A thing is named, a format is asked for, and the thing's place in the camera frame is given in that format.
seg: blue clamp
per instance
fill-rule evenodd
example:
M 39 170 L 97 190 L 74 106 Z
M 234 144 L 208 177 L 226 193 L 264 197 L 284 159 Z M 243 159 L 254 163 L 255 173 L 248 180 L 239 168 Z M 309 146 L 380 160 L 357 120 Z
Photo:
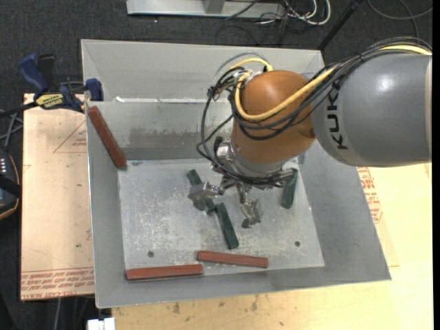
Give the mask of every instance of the blue clamp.
M 87 80 L 85 86 L 79 89 L 70 89 L 63 85 L 59 92 L 48 92 L 49 85 L 39 71 L 36 54 L 26 56 L 19 64 L 19 71 L 24 79 L 38 89 L 34 94 L 34 102 L 43 109 L 68 109 L 82 113 L 84 102 L 75 96 L 75 91 L 89 90 L 92 100 L 104 100 L 101 84 L 96 78 Z

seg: red wooden block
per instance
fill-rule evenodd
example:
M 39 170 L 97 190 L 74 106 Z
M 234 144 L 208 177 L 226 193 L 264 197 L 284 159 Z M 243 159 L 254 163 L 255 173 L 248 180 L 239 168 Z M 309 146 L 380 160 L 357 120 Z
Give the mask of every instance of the red wooden block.
M 209 263 L 221 263 L 240 265 L 246 267 L 268 267 L 269 259 L 261 256 L 246 256 L 240 254 L 209 252 L 200 250 L 197 254 L 198 261 L 205 261 Z
M 201 276 L 204 267 L 202 264 L 169 265 L 166 267 L 142 267 L 126 270 L 129 281 L 152 280 L 155 278 L 174 278 L 180 276 Z
M 99 108 L 91 107 L 88 109 L 87 114 L 91 120 L 91 123 L 95 126 L 98 135 L 100 136 L 102 143 L 110 154 L 111 159 L 115 163 L 117 168 L 122 168 L 127 165 L 124 153 L 121 151 L 118 143 L 116 142 L 113 134 L 111 134 L 107 123 L 105 122 Z

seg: black wire bundle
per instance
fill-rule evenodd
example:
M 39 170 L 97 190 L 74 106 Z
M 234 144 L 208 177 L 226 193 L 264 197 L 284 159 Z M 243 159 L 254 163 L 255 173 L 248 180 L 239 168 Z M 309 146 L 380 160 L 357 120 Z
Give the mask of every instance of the black wire bundle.
M 242 67 L 235 67 L 233 69 L 229 69 L 226 73 L 224 73 L 220 79 L 217 81 L 215 86 L 211 87 L 208 90 L 208 101 L 206 102 L 205 108 L 203 110 L 203 115 L 201 119 L 201 142 L 197 145 L 197 151 L 206 159 L 210 160 L 214 165 L 221 169 L 225 175 L 237 179 L 239 181 L 245 182 L 247 184 L 251 184 L 254 186 L 258 185 L 270 185 L 270 186 L 280 186 L 280 176 L 274 175 L 268 178 L 253 178 L 247 177 L 244 175 L 239 175 L 237 173 L 233 173 L 227 170 L 224 165 L 220 162 L 217 157 L 216 150 L 214 149 L 214 155 L 211 154 L 210 149 L 208 148 L 208 141 L 212 139 L 215 133 L 217 133 L 222 127 L 225 126 L 232 118 L 236 121 L 237 125 L 240 127 L 240 130 L 251 138 L 252 140 L 268 140 L 270 138 L 276 137 L 284 132 L 286 129 L 292 126 L 296 126 L 297 124 L 304 121 L 307 117 L 311 115 L 311 113 L 325 100 L 327 97 L 329 90 L 333 88 L 338 88 L 342 85 L 342 83 L 347 79 L 347 76 L 357 67 L 359 67 L 362 63 L 371 60 L 372 58 L 385 55 L 385 54 L 395 54 L 395 53 L 408 53 L 414 54 L 415 52 L 412 50 L 406 50 L 403 48 L 397 49 L 385 49 L 385 47 L 418 47 L 422 48 L 427 52 L 432 52 L 431 46 L 426 42 L 413 37 L 399 37 L 399 38 L 390 38 L 384 41 L 380 41 L 376 44 L 370 46 L 365 52 L 358 54 L 356 56 L 352 56 L 350 58 L 346 58 L 336 63 L 332 63 L 327 67 L 322 68 L 312 79 L 308 81 L 310 83 L 312 80 L 316 79 L 323 72 L 328 69 L 334 67 L 334 70 L 320 83 L 318 83 L 314 89 L 310 91 L 310 93 L 305 97 L 305 99 L 301 102 L 300 106 L 293 110 L 291 113 L 287 114 L 281 119 L 274 120 L 271 122 L 267 122 L 271 117 L 266 118 L 260 121 L 249 121 L 244 119 L 241 114 L 237 110 L 237 104 L 234 99 L 234 92 L 238 86 L 237 83 L 237 72 L 244 72 L 245 69 Z M 232 115 L 223 121 L 208 137 L 205 136 L 205 121 L 206 114 L 208 112 L 208 108 L 212 101 L 216 101 L 221 92 L 227 91 L 229 93 L 228 100 L 230 101 L 232 108 Z M 301 119 L 298 119 L 298 116 L 302 111 L 304 111 L 309 105 L 314 103 L 313 108 L 309 111 L 309 113 L 303 116 Z M 270 134 L 266 135 L 255 135 L 251 134 L 251 131 L 260 131 L 260 130 L 271 130 Z

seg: dark carpet floor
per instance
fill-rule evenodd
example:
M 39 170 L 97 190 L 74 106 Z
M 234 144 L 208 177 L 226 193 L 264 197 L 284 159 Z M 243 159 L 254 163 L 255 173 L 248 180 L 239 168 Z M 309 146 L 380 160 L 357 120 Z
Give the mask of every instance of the dark carpet floor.
M 35 91 L 17 68 L 20 60 L 32 52 L 56 55 L 57 78 L 65 81 L 67 77 L 82 80 L 81 39 L 317 49 L 352 0 L 330 0 L 332 17 L 324 26 L 294 23 L 284 30 L 278 25 L 261 27 L 245 19 L 127 16 L 126 1 L 0 0 L 0 109 L 19 106 L 24 93 Z M 432 0 L 371 3 L 383 13 L 399 17 L 407 17 L 410 12 L 416 15 L 432 6 Z M 395 36 L 419 36 L 432 45 L 432 11 L 414 20 L 389 19 L 365 0 L 325 48 L 324 59 L 326 63 L 337 61 Z M 0 121 L 0 134 L 7 131 L 8 125 L 8 120 Z M 20 172 L 22 141 L 19 131 L 9 145 Z M 20 218 L 18 209 L 0 221 L 0 330 L 53 329 L 58 300 L 19 300 Z M 58 328 L 83 329 L 83 321 L 106 311 L 95 309 L 93 298 L 63 299 Z

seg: electronic device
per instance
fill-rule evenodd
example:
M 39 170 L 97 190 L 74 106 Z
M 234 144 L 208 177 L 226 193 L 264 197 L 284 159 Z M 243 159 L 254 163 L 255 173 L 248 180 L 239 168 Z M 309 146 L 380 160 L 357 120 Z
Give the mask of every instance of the electronic device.
M 14 160 L 0 148 L 0 220 L 9 217 L 19 205 L 21 189 Z

